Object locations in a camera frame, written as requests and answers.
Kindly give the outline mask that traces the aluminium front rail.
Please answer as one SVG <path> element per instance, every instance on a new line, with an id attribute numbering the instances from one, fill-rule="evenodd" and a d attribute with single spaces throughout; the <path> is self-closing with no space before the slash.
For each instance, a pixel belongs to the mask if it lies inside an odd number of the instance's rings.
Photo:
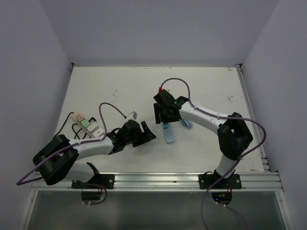
<path id="1" fill-rule="evenodd" d="M 204 192 L 204 179 L 199 172 L 191 173 L 141 173 L 111 172 L 107 181 L 107 191 L 111 192 Z M 238 175 L 227 184 L 215 187 L 212 191 L 239 192 L 280 192 L 283 191 L 277 172 L 236 172 Z M 55 185 L 46 185 L 36 181 L 30 185 L 32 191 L 86 191 L 97 192 L 94 187 L 80 188 L 75 182 L 63 180 Z"/>

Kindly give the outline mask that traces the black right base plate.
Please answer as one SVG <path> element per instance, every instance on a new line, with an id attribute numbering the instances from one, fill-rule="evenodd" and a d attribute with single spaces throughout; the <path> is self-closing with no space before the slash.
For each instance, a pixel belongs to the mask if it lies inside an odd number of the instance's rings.
<path id="1" fill-rule="evenodd" d="M 198 182 L 200 189 L 208 189 L 221 176 L 216 172 L 205 172 L 204 174 L 198 175 Z M 232 173 L 228 178 L 222 178 L 212 189 L 242 189 L 241 178 L 239 174 Z"/>

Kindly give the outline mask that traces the aluminium rail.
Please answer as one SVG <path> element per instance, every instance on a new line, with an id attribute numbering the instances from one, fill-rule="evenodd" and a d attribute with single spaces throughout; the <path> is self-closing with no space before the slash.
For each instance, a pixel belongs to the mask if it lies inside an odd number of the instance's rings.
<path id="1" fill-rule="evenodd" d="M 199 172 L 191 173 L 141 173 L 111 172 L 107 181 L 107 191 L 111 192 L 204 192 L 204 179 Z M 238 175 L 227 184 L 215 187 L 212 191 L 239 192 L 280 192 L 283 191 L 277 172 L 236 172 Z M 32 191 L 86 191 L 97 192 L 94 187 L 80 188 L 75 182 L 63 180 L 55 185 L 46 185 L 36 181 L 30 185 Z"/>
<path id="2" fill-rule="evenodd" d="M 248 91 L 247 91 L 247 88 L 246 88 L 246 85 L 245 85 L 245 82 L 244 82 L 242 65 L 236 64 L 235 68 L 237 70 L 239 81 L 240 81 L 241 88 L 242 88 L 242 91 L 243 91 L 243 95 L 244 95 L 244 98 L 245 98 L 245 101 L 246 101 L 246 104 L 247 104 L 249 117 L 253 120 L 256 120 L 252 106 L 251 106 L 251 102 L 250 102 L 250 99 L 249 99 Z M 254 124 L 254 123 L 252 123 L 252 128 L 253 128 L 253 132 L 254 132 L 254 135 L 255 135 L 254 139 L 255 139 L 256 143 L 259 144 L 260 141 L 261 141 L 262 131 L 259 128 L 259 126 Z M 268 159 L 267 159 L 267 156 L 265 154 L 263 146 L 259 147 L 258 150 L 260 151 L 260 158 L 261 158 L 261 161 L 262 161 L 264 171 L 265 172 L 271 172 L 270 166 L 269 166 L 269 163 L 268 163 Z"/>

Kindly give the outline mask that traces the aluminium right side rail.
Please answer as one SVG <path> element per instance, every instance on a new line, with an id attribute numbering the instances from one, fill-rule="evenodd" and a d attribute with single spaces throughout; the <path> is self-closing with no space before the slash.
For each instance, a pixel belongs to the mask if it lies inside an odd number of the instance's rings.
<path id="1" fill-rule="evenodd" d="M 245 98 L 245 101 L 246 101 L 246 104 L 247 104 L 249 117 L 253 120 L 256 120 L 252 106 L 251 106 L 251 102 L 250 102 L 250 99 L 249 99 L 248 91 L 247 91 L 247 88 L 246 88 L 246 85 L 245 85 L 245 82 L 244 82 L 242 65 L 236 64 L 235 68 L 237 70 L 239 81 L 240 81 L 241 88 L 242 88 L 242 91 L 243 91 L 243 95 L 244 95 L 244 98 Z M 260 141 L 261 141 L 262 131 L 259 128 L 259 126 L 254 124 L 254 123 L 252 123 L 252 128 L 253 128 L 253 132 L 254 132 L 254 135 L 255 135 L 254 139 L 255 139 L 256 143 L 259 144 Z M 258 150 L 260 151 L 260 158 L 261 158 L 261 161 L 262 161 L 264 171 L 265 172 L 271 172 L 270 166 L 269 166 L 269 163 L 268 163 L 268 159 L 267 159 L 267 156 L 265 154 L 263 146 L 259 147 Z"/>

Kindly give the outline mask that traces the beige power strip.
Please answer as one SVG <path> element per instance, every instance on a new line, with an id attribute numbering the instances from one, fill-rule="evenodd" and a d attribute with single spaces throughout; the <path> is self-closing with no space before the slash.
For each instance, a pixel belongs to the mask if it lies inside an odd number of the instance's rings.
<path id="1" fill-rule="evenodd" d="M 89 138 L 99 138 L 105 134 L 104 129 L 96 121 L 90 122 L 79 112 L 73 113 L 72 118 Z"/>

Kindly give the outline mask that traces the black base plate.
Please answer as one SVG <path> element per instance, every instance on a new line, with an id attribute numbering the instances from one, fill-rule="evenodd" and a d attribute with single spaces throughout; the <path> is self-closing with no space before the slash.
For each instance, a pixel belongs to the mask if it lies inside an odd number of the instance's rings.
<path id="1" fill-rule="evenodd" d="M 73 181 L 72 189 L 113 189 L 115 183 L 114 174 L 97 174 L 88 182 Z"/>
<path id="2" fill-rule="evenodd" d="M 216 172 L 205 172 L 204 174 L 198 175 L 198 182 L 200 189 L 208 189 L 221 176 Z M 232 173 L 228 178 L 222 178 L 212 189 L 242 189 L 241 178 L 239 174 Z"/>

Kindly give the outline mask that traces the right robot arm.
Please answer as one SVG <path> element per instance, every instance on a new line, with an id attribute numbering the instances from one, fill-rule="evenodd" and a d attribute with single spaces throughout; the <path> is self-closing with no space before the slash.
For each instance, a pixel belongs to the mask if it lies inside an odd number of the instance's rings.
<path id="1" fill-rule="evenodd" d="M 235 164 L 253 140 L 242 116 L 236 112 L 226 115 L 197 107 L 188 98 L 180 96 L 176 99 L 166 90 L 160 90 L 153 99 L 157 124 L 188 120 L 217 135 L 222 156 L 213 174 L 205 176 L 203 181 L 219 188 L 229 185 Z"/>

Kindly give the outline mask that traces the green plug on beige strip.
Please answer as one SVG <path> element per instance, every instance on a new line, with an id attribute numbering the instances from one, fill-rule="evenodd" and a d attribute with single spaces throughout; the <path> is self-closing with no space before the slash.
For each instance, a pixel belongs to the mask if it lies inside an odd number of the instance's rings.
<path id="1" fill-rule="evenodd" d="M 81 121 L 81 125 L 83 128 L 88 128 L 91 125 L 91 123 L 88 120 L 84 119 Z"/>

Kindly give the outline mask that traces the white charger on beige strip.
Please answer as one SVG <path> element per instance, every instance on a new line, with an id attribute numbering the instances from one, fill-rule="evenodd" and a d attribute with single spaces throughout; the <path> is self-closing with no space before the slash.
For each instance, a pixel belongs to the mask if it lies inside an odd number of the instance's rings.
<path id="1" fill-rule="evenodd" d="M 93 135 L 93 138 L 98 138 L 98 137 L 103 136 L 104 133 L 105 133 L 105 131 L 100 127 L 100 128 L 98 128 L 96 131 L 94 131 L 94 132 L 92 133 L 92 135 Z"/>

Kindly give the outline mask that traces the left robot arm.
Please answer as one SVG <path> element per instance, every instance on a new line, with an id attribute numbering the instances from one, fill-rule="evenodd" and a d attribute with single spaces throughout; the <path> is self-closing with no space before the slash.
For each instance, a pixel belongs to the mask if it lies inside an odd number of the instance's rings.
<path id="1" fill-rule="evenodd" d="M 111 155 L 123 151 L 127 145 L 137 147 L 155 138 L 145 121 L 128 120 L 121 128 L 98 138 L 74 140 L 59 135 L 33 157 L 33 163 L 47 185 L 67 179 L 95 188 L 100 182 L 98 170 L 92 163 L 78 163 L 78 160 Z"/>

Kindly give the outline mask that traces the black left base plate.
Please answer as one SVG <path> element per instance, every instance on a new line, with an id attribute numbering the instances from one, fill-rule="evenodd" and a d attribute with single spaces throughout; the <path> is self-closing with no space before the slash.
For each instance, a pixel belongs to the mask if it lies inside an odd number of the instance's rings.
<path id="1" fill-rule="evenodd" d="M 72 189 L 113 189 L 115 183 L 114 174 L 97 174 L 88 182 L 73 181 Z"/>

